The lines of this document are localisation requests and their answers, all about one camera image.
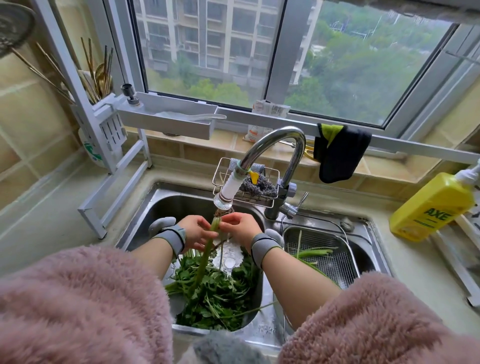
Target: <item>wristband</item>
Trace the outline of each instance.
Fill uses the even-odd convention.
[[[155,235],[153,238],[166,240],[172,247],[173,254],[178,258],[180,252],[185,248],[186,233],[185,229],[178,225],[168,226]]]
[[[270,251],[270,249],[279,247],[280,245],[276,242],[275,239],[271,238],[267,234],[260,233],[253,237],[252,239],[252,259],[257,267],[262,268],[262,261],[265,255]]]

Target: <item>sink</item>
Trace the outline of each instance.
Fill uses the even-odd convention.
[[[148,241],[148,227],[158,218],[174,216],[180,221],[187,215],[201,215],[207,221],[212,221],[216,207],[213,204],[213,195],[210,191],[190,187],[177,186],[167,183],[153,185],[145,200],[142,202],[135,216],[129,223],[116,247],[131,251]],[[265,229],[275,229],[278,232],[289,226],[308,227],[340,235],[337,226],[345,215],[300,209],[298,215],[292,220],[284,218],[282,214],[277,220],[264,218],[263,207],[254,206],[245,202],[235,201],[233,208],[237,212],[249,213],[254,216],[259,226]],[[390,274],[388,265],[375,238],[371,223],[365,219],[348,216],[353,222],[354,230],[347,233],[347,239],[353,252],[360,274],[368,271],[379,271]],[[171,266],[163,282],[172,282],[169,278],[175,267]],[[267,305],[274,300],[274,294],[268,279],[262,273],[255,290],[252,308]],[[172,316],[178,313],[181,303],[171,300]],[[259,312],[249,314],[244,319],[245,326],[233,334],[241,337],[246,342],[262,348],[279,350],[283,344],[283,315],[279,305],[272,305]],[[192,328],[174,324],[174,335],[202,336],[208,330]]]

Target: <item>white pump top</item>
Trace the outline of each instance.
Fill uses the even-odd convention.
[[[477,165],[472,169],[461,170],[455,175],[455,179],[462,184],[474,185],[480,174],[480,159],[477,161]]]

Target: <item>pink fuzzy sleeve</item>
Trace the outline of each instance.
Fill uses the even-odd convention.
[[[81,247],[0,280],[3,363],[171,363],[161,282],[128,253]]]
[[[279,363],[477,363],[478,341],[456,336],[405,285],[367,273],[313,314]]]

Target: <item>yellow bottle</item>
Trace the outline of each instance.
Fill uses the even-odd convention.
[[[456,175],[437,174],[390,217],[390,231],[420,242],[475,205],[473,186],[479,177],[478,165]]]

